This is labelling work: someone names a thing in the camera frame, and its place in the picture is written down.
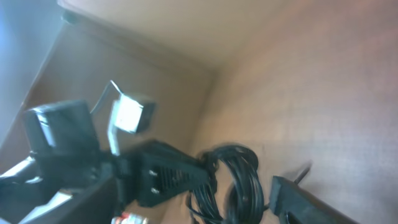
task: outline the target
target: black cable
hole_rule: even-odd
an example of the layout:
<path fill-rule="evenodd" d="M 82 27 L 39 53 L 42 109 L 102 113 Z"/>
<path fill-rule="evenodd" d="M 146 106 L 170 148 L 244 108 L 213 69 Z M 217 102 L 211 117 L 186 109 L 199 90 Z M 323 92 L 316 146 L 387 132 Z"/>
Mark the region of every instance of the black cable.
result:
<path fill-rule="evenodd" d="M 215 172 L 219 160 L 227 166 L 233 178 L 233 186 L 225 203 L 225 218 L 220 215 L 215 199 L 217 191 Z M 198 223 L 194 215 L 200 217 L 206 224 L 260 223 L 267 206 L 264 205 L 264 194 L 257 175 L 259 161 L 256 154 L 244 146 L 227 145 L 205 153 L 201 161 L 209 173 L 210 181 L 188 193 L 186 204 L 193 223 Z M 198 211 L 192 207 L 192 195 Z"/>

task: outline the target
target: wooden surface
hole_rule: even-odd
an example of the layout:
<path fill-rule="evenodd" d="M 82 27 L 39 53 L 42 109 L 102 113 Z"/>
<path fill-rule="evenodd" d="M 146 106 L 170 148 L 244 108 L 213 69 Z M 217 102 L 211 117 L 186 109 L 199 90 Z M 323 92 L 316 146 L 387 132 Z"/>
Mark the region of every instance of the wooden surface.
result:
<path fill-rule="evenodd" d="M 291 1 L 220 71 L 192 154 L 247 144 L 266 197 L 272 175 L 312 161 L 304 189 L 357 222 L 396 223 L 397 43 L 398 1 Z M 163 223 L 189 223 L 182 204 Z"/>

